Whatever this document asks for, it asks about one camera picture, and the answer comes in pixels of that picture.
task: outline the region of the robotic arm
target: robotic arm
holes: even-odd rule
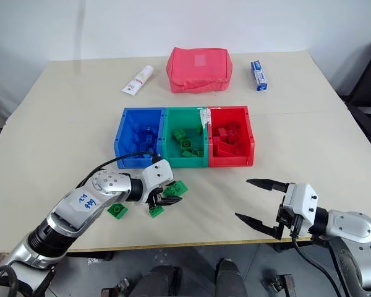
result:
[[[8,265],[14,269],[23,296],[43,296],[54,277],[56,264],[104,208],[125,201],[150,207],[179,202],[180,197],[165,199],[160,196],[162,186],[172,180],[173,172],[166,160],[145,168],[136,178],[100,168],[81,186],[65,195],[42,223],[21,240],[1,266]],[[8,278],[0,277],[0,296],[8,294]]]
[[[346,296],[371,297],[371,218],[359,212],[327,211],[317,207],[318,195],[309,184],[284,184],[270,179],[249,179],[266,190],[284,192],[276,221],[270,228],[260,220],[236,215],[251,228],[281,240],[284,227],[293,242],[312,235],[314,243],[330,248]]]

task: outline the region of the blue bin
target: blue bin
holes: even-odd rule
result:
[[[124,108],[114,141],[116,156],[135,152],[162,155],[161,141],[165,108]],[[129,157],[117,161],[118,168],[146,168],[151,156]]]

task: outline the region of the white wall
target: white wall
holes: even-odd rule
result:
[[[348,93],[371,57],[371,0],[0,0],[0,113],[16,109],[49,60],[162,56],[174,46],[308,49]]]

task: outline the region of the white tube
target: white tube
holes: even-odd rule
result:
[[[147,65],[140,71],[123,89],[122,91],[131,95],[135,95],[140,90],[142,85],[150,78],[153,74],[154,68]]]

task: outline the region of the blue and white box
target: blue and white box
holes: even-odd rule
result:
[[[257,84],[257,91],[266,90],[267,80],[264,72],[262,71],[259,60],[252,62],[252,72],[254,73],[255,82]]]

